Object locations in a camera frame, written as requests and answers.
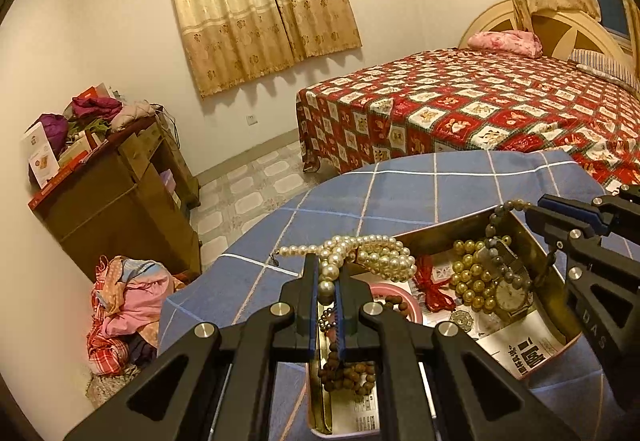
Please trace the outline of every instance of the plaid fabric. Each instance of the plaid fabric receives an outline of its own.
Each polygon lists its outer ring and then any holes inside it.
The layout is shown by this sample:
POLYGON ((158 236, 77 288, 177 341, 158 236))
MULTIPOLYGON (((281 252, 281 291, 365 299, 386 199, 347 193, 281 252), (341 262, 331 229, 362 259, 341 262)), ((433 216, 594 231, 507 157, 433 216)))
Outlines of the plaid fabric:
POLYGON ((438 50, 334 78, 296 100, 306 170, 450 150, 561 148, 605 188, 640 182, 640 103, 554 58, 438 50))
POLYGON ((106 310, 100 305, 97 293, 104 287, 109 272, 106 257, 100 258, 95 267, 95 284, 91 291, 91 306, 94 318, 91 330, 86 336, 86 348, 89 355, 89 368, 94 374, 120 374, 129 359, 129 347, 122 340, 104 338, 100 333, 106 310))
POLYGON ((587 49, 574 49, 569 56, 569 62, 587 67, 587 69, 582 69, 584 71, 602 72, 606 76, 622 82, 622 84, 626 85, 623 88, 631 91, 631 93, 640 94, 638 79, 625 66, 602 53, 587 49))
MULTIPOLYGON (((588 202, 604 190, 560 150, 423 154, 338 176, 267 215, 196 281, 168 297, 160 316, 159 352, 200 322, 225 327, 276 302, 282 284, 297 277, 303 265, 300 257, 279 258, 279 267, 267 265, 276 247, 321 244, 336 234, 396 235, 507 199, 537 201, 545 193, 588 202)), ((620 237, 604 237, 602 244, 640 259, 640 247, 620 237)), ((564 273, 562 254, 558 259, 558 269, 564 273)), ((306 423, 305 381, 304 365, 278 365, 274 396, 278 407, 272 411, 270 439, 317 439, 306 423)), ((605 439, 619 417, 600 364, 584 339, 527 381, 532 392, 585 441, 605 439), (578 395, 580 407, 575 406, 578 395)))

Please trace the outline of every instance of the red string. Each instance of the red string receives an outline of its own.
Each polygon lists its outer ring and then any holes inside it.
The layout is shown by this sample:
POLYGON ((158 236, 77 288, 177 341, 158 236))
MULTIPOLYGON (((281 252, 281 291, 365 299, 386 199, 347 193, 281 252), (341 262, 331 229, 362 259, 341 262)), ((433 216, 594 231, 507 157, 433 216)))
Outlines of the red string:
POLYGON ((415 265, 418 271, 415 272, 414 280, 415 284, 422 293, 424 293, 424 303, 428 309, 436 313, 447 309, 454 311, 456 309, 456 303, 454 300, 440 291, 440 288, 449 283, 449 279, 434 282, 431 280, 431 273, 433 272, 433 262, 431 257, 425 255, 415 261, 415 265))

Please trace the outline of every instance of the pearl necklace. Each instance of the pearl necklace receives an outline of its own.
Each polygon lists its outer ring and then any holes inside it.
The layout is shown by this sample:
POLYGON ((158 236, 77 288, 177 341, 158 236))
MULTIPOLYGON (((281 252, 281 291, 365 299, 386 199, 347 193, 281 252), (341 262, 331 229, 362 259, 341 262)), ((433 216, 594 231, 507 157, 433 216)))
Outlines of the pearl necklace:
POLYGON ((364 235, 351 237, 336 235, 324 241, 322 246, 282 246, 277 254, 283 257, 313 253, 320 258, 318 301, 328 306, 335 299, 334 281, 340 275, 344 262, 357 262, 372 275, 391 282, 406 282, 413 278, 417 267, 409 248, 395 237, 388 235, 364 235))

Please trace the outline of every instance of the table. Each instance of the table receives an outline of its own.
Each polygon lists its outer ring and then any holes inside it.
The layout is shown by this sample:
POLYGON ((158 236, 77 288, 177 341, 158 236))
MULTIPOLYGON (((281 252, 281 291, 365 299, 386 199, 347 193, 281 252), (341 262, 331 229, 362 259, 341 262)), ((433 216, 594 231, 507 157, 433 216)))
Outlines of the table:
MULTIPOLYGON (((507 199, 535 202, 545 193, 590 202, 604 190, 561 150, 424 154, 340 175, 265 217, 198 280, 169 297, 160 318, 160 351, 199 322, 225 327, 277 301, 282 284, 299 275, 303 263, 294 257, 280 259, 278 268, 266 265, 275 247, 321 244, 333 235, 395 235, 507 199)), ((640 247, 621 237, 606 237, 603 246, 640 259, 640 247)), ((562 274, 564 263, 558 255, 562 274)), ((582 337, 533 373, 528 384, 585 440, 600 439, 622 414, 582 337)), ((274 403, 282 405, 272 412, 270 439, 317 439, 306 425, 304 386, 303 365, 280 364, 274 403)))

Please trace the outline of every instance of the pile of clothes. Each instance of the pile of clothes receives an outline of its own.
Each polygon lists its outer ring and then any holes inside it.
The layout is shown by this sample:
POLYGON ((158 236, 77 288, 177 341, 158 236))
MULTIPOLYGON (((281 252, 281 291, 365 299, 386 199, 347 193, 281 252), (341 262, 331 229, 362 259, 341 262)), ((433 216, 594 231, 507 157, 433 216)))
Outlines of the pile of clothes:
POLYGON ((127 365, 144 367, 156 357, 164 300, 185 284, 159 262, 100 259, 91 292, 94 318, 87 335, 92 373, 116 376, 127 365))

